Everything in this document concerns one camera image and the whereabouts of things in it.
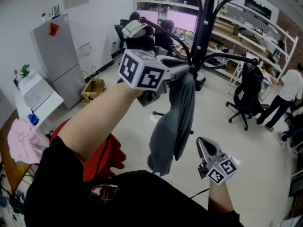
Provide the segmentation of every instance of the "floor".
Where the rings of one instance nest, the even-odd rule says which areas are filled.
[[[118,80],[115,64],[101,73],[110,89]],[[275,227],[288,214],[292,199],[288,198],[290,176],[294,172],[294,161],[287,150],[282,150],[277,141],[278,132],[286,129],[281,119],[270,133],[263,126],[256,125],[255,119],[249,120],[249,131],[244,131],[240,118],[232,124],[228,119],[234,112],[225,106],[233,102],[228,94],[230,87],[227,78],[215,72],[201,70],[206,83],[196,93],[196,107],[193,131],[181,159],[172,164],[171,172],[163,178],[187,196],[193,196],[209,187],[209,180],[201,180],[198,166],[201,160],[196,148],[199,136],[210,138],[220,144],[223,151],[232,156],[239,165],[239,172],[229,180],[228,188],[234,208],[241,215],[245,227]],[[278,88],[274,88],[265,103],[270,103]],[[85,103],[79,102],[68,111],[64,106],[53,113],[50,120],[59,126],[63,121],[73,117]],[[150,154],[149,140],[159,116],[153,111],[165,113],[169,110],[168,95],[163,95],[155,103],[143,108],[135,101],[129,112],[113,131],[121,142],[121,150],[127,155],[123,170],[112,169],[116,174],[148,169],[147,157]],[[20,190],[26,191],[24,182]],[[208,193],[194,198],[207,208]]]

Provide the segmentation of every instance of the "pink cloth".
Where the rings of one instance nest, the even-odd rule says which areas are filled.
[[[39,163],[49,146],[46,136],[36,130],[28,118],[16,119],[8,135],[10,156],[27,164]]]

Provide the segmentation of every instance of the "gray cloth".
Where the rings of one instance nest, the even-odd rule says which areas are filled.
[[[186,73],[172,82],[169,92],[170,111],[159,119],[150,141],[154,172],[166,175],[175,156],[180,159],[193,124],[195,110],[195,81]]]

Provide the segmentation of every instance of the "white shirt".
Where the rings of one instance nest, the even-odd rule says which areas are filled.
[[[295,98],[301,99],[303,92],[303,78],[297,70],[289,70],[282,78],[284,85],[279,92],[279,96],[286,101]]]

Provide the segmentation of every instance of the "wooden desk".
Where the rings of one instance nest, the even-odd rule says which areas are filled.
[[[14,120],[17,118],[18,113],[15,110],[0,130],[0,153],[6,177],[9,181],[12,192],[15,192],[17,190],[20,182],[31,166],[22,162],[16,163],[15,160],[10,157],[8,134]]]

